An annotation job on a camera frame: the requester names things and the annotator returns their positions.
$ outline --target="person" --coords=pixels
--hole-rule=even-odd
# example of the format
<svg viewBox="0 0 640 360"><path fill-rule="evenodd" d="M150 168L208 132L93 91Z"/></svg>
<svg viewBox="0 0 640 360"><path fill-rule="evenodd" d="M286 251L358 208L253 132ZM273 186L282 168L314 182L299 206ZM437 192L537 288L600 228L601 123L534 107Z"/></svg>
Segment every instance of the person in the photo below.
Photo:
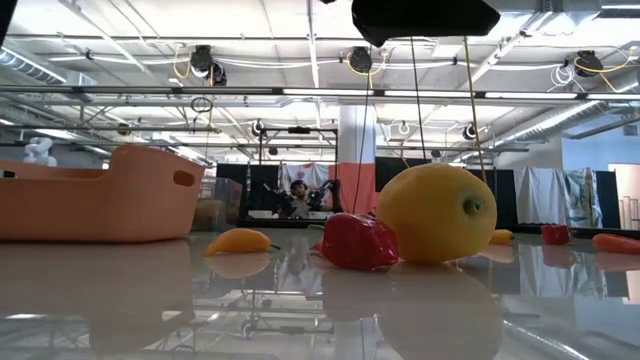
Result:
<svg viewBox="0 0 640 360"><path fill-rule="evenodd" d="M290 217L292 219L308 219L310 217L309 204L307 204L309 187L304 181L296 180L291 183L289 189L291 190L291 197L293 198L291 205L295 208Z"/></svg>

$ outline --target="glossy table surface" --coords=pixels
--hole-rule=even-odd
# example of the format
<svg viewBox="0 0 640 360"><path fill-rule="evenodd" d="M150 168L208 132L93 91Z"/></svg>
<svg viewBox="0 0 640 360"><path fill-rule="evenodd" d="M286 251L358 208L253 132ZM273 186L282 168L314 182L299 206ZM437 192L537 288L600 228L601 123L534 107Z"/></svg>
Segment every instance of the glossy table surface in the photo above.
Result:
<svg viewBox="0 0 640 360"><path fill-rule="evenodd" d="M314 230L205 259L214 237L0 244L0 359L637 359L640 256L589 241L437 267L336 269Z"/></svg>

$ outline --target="red pepper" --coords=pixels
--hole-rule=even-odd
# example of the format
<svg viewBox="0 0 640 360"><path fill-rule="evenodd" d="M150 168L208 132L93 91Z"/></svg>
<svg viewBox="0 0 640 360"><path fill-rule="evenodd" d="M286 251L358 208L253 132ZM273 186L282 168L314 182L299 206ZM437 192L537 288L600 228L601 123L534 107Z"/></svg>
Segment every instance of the red pepper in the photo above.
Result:
<svg viewBox="0 0 640 360"><path fill-rule="evenodd" d="M547 245L564 245L571 242L571 232L567 225L545 225L542 240Z"/></svg>
<svg viewBox="0 0 640 360"><path fill-rule="evenodd" d="M375 270L398 262L396 235L371 216L340 213L325 224L320 253L333 265Z"/></svg>

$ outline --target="orange plastic basket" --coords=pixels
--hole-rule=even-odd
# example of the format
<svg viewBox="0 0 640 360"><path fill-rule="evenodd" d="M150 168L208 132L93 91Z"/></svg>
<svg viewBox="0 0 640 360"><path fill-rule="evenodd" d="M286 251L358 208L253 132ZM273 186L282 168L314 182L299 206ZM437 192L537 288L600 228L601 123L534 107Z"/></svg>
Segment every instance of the orange plastic basket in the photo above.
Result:
<svg viewBox="0 0 640 360"><path fill-rule="evenodd" d="M109 170L1 160L0 240L147 242L189 233L204 167L124 145Z"/></svg>

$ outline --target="white robot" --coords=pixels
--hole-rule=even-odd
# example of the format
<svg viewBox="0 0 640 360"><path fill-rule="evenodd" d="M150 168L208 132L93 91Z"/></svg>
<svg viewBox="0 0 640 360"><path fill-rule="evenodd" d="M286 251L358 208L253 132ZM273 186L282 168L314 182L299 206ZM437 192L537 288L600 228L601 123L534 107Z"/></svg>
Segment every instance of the white robot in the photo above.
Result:
<svg viewBox="0 0 640 360"><path fill-rule="evenodd" d="M28 164L58 166L58 161L49 156L49 149L52 145L53 141L49 138L32 138L29 140L29 145L24 148L24 159L22 161Z"/></svg>

